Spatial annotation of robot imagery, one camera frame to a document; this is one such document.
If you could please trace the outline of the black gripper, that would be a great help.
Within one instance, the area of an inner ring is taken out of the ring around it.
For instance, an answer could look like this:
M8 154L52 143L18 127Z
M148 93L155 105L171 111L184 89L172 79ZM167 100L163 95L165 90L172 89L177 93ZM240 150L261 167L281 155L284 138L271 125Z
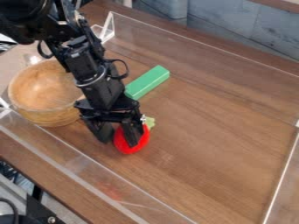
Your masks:
M76 83L85 98L74 102L88 130L96 139L107 144L112 141L115 130L111 123L121 123L129 147L139 144L144 134L140 104L125 96L121 80L103 79Z

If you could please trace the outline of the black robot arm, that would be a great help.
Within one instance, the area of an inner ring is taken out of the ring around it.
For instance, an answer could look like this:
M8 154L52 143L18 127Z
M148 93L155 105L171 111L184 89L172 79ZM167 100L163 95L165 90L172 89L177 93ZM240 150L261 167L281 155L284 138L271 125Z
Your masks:
M46 45L54 58L74 77L85 98L74 102L80 118L103 143L113 138L119 123L127 144L135 147L144 134L140 104L125 96L115 61L105 57L101 39L77 11L74 0L0 0L0 33L16 43Z

